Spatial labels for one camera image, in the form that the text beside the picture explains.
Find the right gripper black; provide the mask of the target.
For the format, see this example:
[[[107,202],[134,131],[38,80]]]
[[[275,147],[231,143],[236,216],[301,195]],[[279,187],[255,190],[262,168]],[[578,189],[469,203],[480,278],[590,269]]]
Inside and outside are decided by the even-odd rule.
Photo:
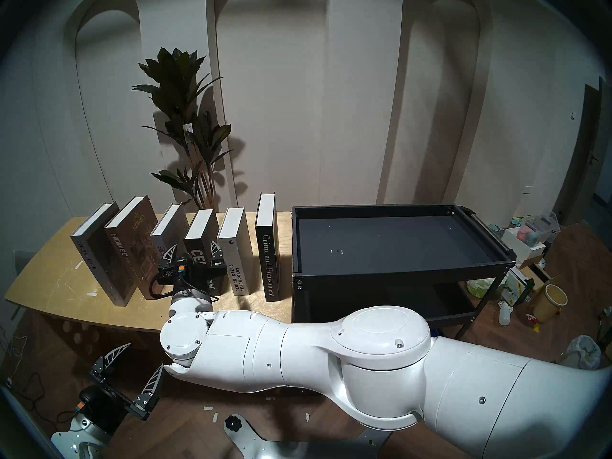
[[[196,290],[207,295],[219,295],[220,289],[211,287],[211,282],[226,275],[223,252],[217,242],[211,242],[211,266],[194,262],[189,257],[175,259],[176,244],[159,259],[158,285],[172,286],[169,295],[180,291]]]

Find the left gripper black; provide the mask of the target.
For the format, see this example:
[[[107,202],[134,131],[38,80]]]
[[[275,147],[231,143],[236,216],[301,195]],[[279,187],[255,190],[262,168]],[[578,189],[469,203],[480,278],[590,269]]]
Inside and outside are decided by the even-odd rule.
[[[105,382],[114,371],[113,364],[130,346],[131,342],[100,355],[91,366],[92,380],[97,383]],[[83,403],[80,413],[103,432],[113,435],[129,413],[141,421],[148,419],[160,399],[163,378],[164,363],[161,363],[133,401],[105,384],[87,386],[79,394]]]

